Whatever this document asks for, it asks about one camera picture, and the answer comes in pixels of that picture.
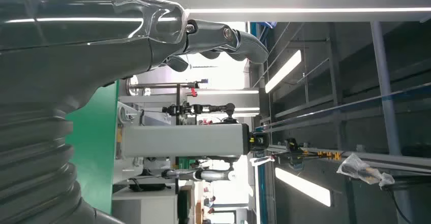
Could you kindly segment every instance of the metal rail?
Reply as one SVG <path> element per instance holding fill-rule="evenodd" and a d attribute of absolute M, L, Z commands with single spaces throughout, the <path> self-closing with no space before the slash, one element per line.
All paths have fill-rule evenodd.
<path fill-rule="evenodd" d="M 301 148 L 304 151 L 317 153 L 317 152 L 331 152 L 341 153 L 341 160 L 334 160 L 329 158 L 321 158 L 324 161 L 330 161 L 334 163 L 341 163 L 351 154 L 356 154 L 361 160 L 370 165 L 371 167 L 398 171 L 416 172 L 422 174 L 431 174 L 431 158 L 422 157 L 411 157 L 391 154 L 374 154 L 354 151 L 342 151 L 342 150 L 331 150 L 331 149 L 320 149 L 320 148 Z"/>
<path fill-rule="evenodd" d="M 324 115 L 324 114 L 330 113 L 330 112 L 332 112 L 334 110 L 345 110 L 345 109 L 349 109 L 349 108 L 352 108 L 352 107 L 358 108 L 359 106 L 364 106 L 367 103 L 378 103 L 378 102 L 380 102 L 380 100 L 393 100 L 393 99 L 396 99 L 396 98 L 405 97 L 406 95 L 413 95 L 413 94 L 416 94 L 416 93 L 423 93 L 423 92 L 430 93 L 431 92 L 430 89 L 431 89 L 431 83 L 426 83 L 426 84 L 423 84 L 423 85 L 418 85 L 418 86 L 410 87 L 410 88 L 403 89 L 403 90 L 400 90 L 400 91 L 396 91 L 396 92 L 390 93 L 388 95 L 381 95 L 381 96 L 371 97 L 371 98 L 368 98 L 368 99 L 365 99 L 365 100 L 355 101 L 355 102 L 343 104 L 343 105 L 340 105 L 340 106 L 335 106 L 335 107 L 331 107 L 331 108 L 328 108 L 328 109 L 323 109 L 323 110 L 320 110 L 320 111 L 311 112 L 311 113 L 307 113 L 307 114 L 304 114 L 304 115 L 299 115 L 299 116 L 296 116 L 296 117 L 284 119 L 284 120 L 277 121 L 277 122 L 274 122 L 274 123 L 270 123 L 270 124 L 267 124 L 267 125 L 259 126 L 256 129 L 268 129 L 268 128 L 271 128 L 271 127 L 274 127 L 274 126 L 277 126 L 277 125 L 287 124 L 287 123 L 292 122 L 292 121 L 294 121 L 296 119 L 300 119 L 300 118 L 301 119 L 305 119 L 305 118 L 308 118 L 308 117 L 311 117 L 311 116 Z"/>

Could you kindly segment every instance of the gray panel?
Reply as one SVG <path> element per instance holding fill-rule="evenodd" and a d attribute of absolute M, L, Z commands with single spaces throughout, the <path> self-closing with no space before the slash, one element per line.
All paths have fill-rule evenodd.
<path fill-rule="evenodd" d="M 125 157 L 244 154 L 241 124 L 130 126 L 122 139 Z"/>

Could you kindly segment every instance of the robotic manipulator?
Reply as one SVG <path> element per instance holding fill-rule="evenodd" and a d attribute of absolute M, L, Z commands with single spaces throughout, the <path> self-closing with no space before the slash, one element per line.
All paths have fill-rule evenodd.
<path fill-rule="evenodd" d="M 211 112 L 226 112 L 228 115 L 227 118 L 233 119 L 232 115 L 235 111 L 235 105 L 233 103 L 228 103 L 224 106 L 213 106 L 213 105 L 200 105 L 194 104 L 190 105 L 189 103 L 185 103 L 184 105 L 171 105 L 169 107 L 163 107 L 162 112 L 168 113 L 171 116 L 178 115 L 199 115 L 202 113 L 211 113 Z"/>
<path fill-rule="evenodd" d="M 66 115 L 118 79 L 162 66 L 184 71 L 180 55 L 214 59 L 226 52 L 256 64 L 268 58 L 253 35 L 189 19 L 181 5 L 164 0 L 0 0 L 0 6 L 0 94 L 8 98 L 0 101 L 0 153 L 8 156 L 0 163 L 7 176 L 0 178 L 6 193 L 0 223 L 122 223 L 81 198 L 69 162 L 73 147 L 64 143 L 73 130 Z"/>
<path fill-rule="evenodd" d="M 228 103 L 222 106 L 214 105 L 200 105 L 185 103 L 184 105 L 176 106 L 171 105 L 169 107 L 163 107 L 162 112 L 168 113 L 171 116 L 178 115 L 198 115 L 211 112 L 225 112 L 228 116 L 219 123 L 213 124 L 236 124 L 238 121 L 232 118 L 235 111 L 235 105 Z M 249 134 L 249 144 L 252 145 L 251 151 L 263 150 L 268 146 L 269 138 L 267 133 L 253 132 Z M 232 168 L 232 157 L 222 156 L 209 156 L 212 159 L 222 159 L 230 163 L 230 168 L 227 170 L 211 170 L 211 169 L 188 169 L 188 170 L 165 170 L 161 177 L 164 178 L 178 178 L 182 180 L 193 180 L 207 182 L 220 181 L 220 180 L 234 180 L 235 171 Z"/>

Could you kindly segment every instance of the protective plastic cover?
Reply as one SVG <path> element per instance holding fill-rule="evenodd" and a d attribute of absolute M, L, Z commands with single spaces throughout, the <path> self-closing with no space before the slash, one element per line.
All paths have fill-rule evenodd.
<path fill-rule="evenodd" d="M 0 0 L 0 50 L 150 38 L 178 43 L 186 15 L 163 0 Z"/>
<path fill-rule="evenodd" d="M 351 154 L 341 163 L 337 173 L 359 178 L 368 184 L 379 183 L 380 187 L 395 183 L 395 180 L 390 174 L 380 173 L 379 170 L 370 167 L 355 154 Z"/>

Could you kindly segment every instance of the metal pole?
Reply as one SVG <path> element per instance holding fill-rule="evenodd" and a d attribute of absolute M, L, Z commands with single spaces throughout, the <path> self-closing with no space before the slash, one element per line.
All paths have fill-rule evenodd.
<path fill-rule="evenodd" d="M 371 33 L 373 35 L 374 53 L 376 56 L 377 73 L 379 76 L 380 93 L 382 96 L 391 94 L 390 78 L 388 65 L 386 62 L 385 44 L 383 41 L 382 27 L 380 22 L 371 22 Z M 389 153 L 393 155 L 401 155 L 401 147 L 398 140 L 398 128 L 395 120 L 395 110 L 391 97 L 383 97 L 382 107 L 383 116 L 385 119 L 386 137 L 388 139 Z M 394 193 L 395 199 L 403 212 L 403 214 L 412 222 L 412 208 L 410 205 L 409 192 L 397 191 Z M 406 223 L 404 219 L 397 213 L 398 223 Z"/>
<path fill-rule="evenodd" d="M 341 86 L 341 75 L 340 75 L 340 52 L 338 50 L 338 44 L 336 42 L 335 24 L 333 22 L 328 23 L 328 36 L 329 42 L 327 43 L 328 56 L 329 56 L 329 69 L 331 74 L 331 87 L 332 87 L 332 99 L 334 106 L 340 106 L 343 104 L 343 88 Z M 334 110 L 332 114 L 332 120 L 334 125 L 334 131 L 336 136 L 337 148 L 339 150 L 345 150 L 346 146 L 346 123 L 341 120 L 341 111 Z M 353 190 L 353 183 L 350 179 L 344 178 L 344 193 L 346 194 L 347 202 L 347 219 L 350 224 L 356 224 L 358 222 L 356 217 L 355 207 L 355 193 Z"/>

